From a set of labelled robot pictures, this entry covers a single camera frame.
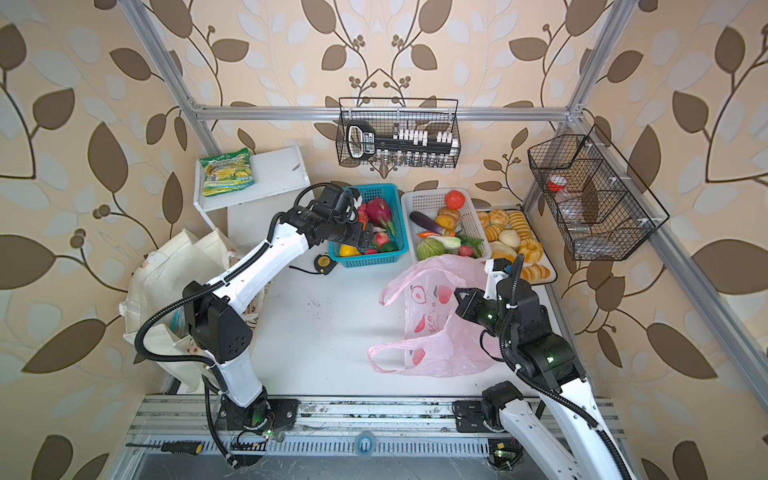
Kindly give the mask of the teal plastic fruit basket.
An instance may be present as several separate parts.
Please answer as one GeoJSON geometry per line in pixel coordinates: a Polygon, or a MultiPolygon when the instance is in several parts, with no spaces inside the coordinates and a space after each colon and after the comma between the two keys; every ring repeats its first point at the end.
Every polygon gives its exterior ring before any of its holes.
{"type": "Polygon", "coordinates": [[[330,258],[346,268],[396,262],[409,249],[397,188],[385,183],[357,185],[354,189],[361,194],[366,211],[363,215],[366,220],[365,231],[373,233],[374,240],[362,250],[330,242],[330,258]]]}

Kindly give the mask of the pink dragon fruit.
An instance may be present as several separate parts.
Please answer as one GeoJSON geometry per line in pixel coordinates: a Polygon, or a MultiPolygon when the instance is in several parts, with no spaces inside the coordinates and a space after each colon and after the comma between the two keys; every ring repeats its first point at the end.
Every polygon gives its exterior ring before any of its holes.
{"type": "Polygon", "coordinates": [[[392,211],[389,205],[380,197],[376,197],[367,203],[366,213],[369,221],[380,228],[385,229],[389,234],[395,233],[395,226],[392,220],[392,211]]]}

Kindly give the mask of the yellow pear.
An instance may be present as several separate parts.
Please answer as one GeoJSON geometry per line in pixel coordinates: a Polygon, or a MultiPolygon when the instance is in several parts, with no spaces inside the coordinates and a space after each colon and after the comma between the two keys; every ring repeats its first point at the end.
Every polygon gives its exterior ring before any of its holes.
{"type": "Polygon", "coordinates": [[[360,255],[361,255],[360,251],[353,246],[341,245],[339,248],[339,256],[341,258],[355,257],[360,255]]]}

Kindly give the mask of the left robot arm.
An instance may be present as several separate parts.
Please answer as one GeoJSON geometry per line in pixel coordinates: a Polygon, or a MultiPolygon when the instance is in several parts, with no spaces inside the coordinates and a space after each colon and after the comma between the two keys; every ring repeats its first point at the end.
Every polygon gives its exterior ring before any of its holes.
{"type": "Polygon", "coordinates": [[[248,304],[293,260],[326,241],[366,249],[373,235],[360,220],[363,203],[356,188],[330,182],[317,184],[320,195],[307,205],[295,201],[276,213],[266,238],[233,267],[205,284],[190,282],[181,299],[160,309],[138,329],[134,346],[139,355],[157,363],[199,363],[206,369],[206,388],[216,387],[225,406],[247,429],[270,421],[268,395],[256,375],[248,349],[252,329],[242,315],[248,304]],[[156,353],[145,344],[149,330],[181,309],[198,354],[156,353]]]}

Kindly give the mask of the cream canvas tote bag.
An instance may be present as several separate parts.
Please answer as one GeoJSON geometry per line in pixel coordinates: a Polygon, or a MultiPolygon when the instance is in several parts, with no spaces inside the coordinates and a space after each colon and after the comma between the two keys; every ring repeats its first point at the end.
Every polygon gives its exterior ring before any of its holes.
{"type": "MultiPolygon", "coordinates": [[[[183,229],[159,250],[151,252],[134,272],[126,299],[118,306],[125,319],[123,338],[134,345],[139,327],[161,308],[180,299],[183,288],[191,281],[205,283],[242,258],[241,252],[219,229],[202,238],[183,229]]],[[[243,319],[254,329],[264,307],[264,290],[246,307],[243,319]]],[[[147,348],[158,353],[200,354],[188,335],[174,333],[171,327],[174,313],[168,314],[152,327],[145,339],[147,348]]],[[[181,382],[180,393],[202,394],[203,366],[185,363],[159,364],[168,374],[181,382]]]]}

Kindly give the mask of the pink plastic grocery bag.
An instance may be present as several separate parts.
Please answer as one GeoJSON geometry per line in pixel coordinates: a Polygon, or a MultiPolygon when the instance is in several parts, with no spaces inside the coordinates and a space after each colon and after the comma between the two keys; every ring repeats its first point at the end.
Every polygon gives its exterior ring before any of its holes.
{"type": "Polygon", "coordinates": [[[457,314],[458,288],[486,285],[484,264],[456,255],[420,261],[390,281],[379,297],[387,307],[404,301],[404,338],[368,348],[374,371],[432,378],[470,376],[496,361],[482,349],[483,328],[457,314]]]}

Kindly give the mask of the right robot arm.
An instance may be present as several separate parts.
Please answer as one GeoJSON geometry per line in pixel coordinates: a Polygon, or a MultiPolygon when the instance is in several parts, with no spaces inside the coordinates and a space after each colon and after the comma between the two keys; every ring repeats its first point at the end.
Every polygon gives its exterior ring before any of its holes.
{"type": "Polygon", "coordinates": [[[456,313],[498,341],[495,361],[538,395],[565,439],[559,441],[543,425],[509,381],[482,393],[486,428],[510,434],[549,479],[634,478],[599,410],[584,366],[570,343],[552,330],[548,311],[522,270],[521,257],[487,261],[484,289],[456,289],[456,313]]]}

